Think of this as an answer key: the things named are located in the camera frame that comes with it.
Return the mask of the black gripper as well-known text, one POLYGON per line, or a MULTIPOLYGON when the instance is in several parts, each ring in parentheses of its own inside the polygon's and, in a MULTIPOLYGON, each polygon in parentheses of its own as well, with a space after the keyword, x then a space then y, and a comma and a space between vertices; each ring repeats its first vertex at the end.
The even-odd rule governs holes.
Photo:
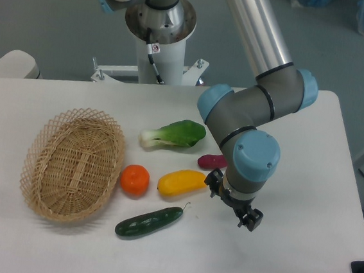
POLYGON ((210 189, 210 196, 219 195, 221 200, 231 207, 235 215, 239 218, 238 227, 246 227, 253 232, 262 219, 263 213, 258 209, 252 209, 251 203, 256 197, 256 193, 243 193, 234 189, 230 184, 222 182, 223 172, 220 168, 211 171, 204 182, 210 189))

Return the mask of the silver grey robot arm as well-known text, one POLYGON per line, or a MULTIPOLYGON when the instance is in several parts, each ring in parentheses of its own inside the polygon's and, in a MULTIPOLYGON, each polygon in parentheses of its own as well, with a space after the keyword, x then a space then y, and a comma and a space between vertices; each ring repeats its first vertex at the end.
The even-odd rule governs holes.
MULTIPOLYGON (((239 223, 253 231, 262 212, 252 209, 257 192, 280 159, 274 137, 261 125, 312 105, 318 96, 314 76, 293 65, 269 0, 226 0, 241 36, 256 84, 233 91, 214 85, 198 99, 200 115, 226 162, 225 172, 206 178, 212 195, 231 207, 239 223)), ((136 39, 137 76, 141 84, 181 85, 186 40, 196 27, 187 0, 99 0, 107 13, 125 10, 136 39)))

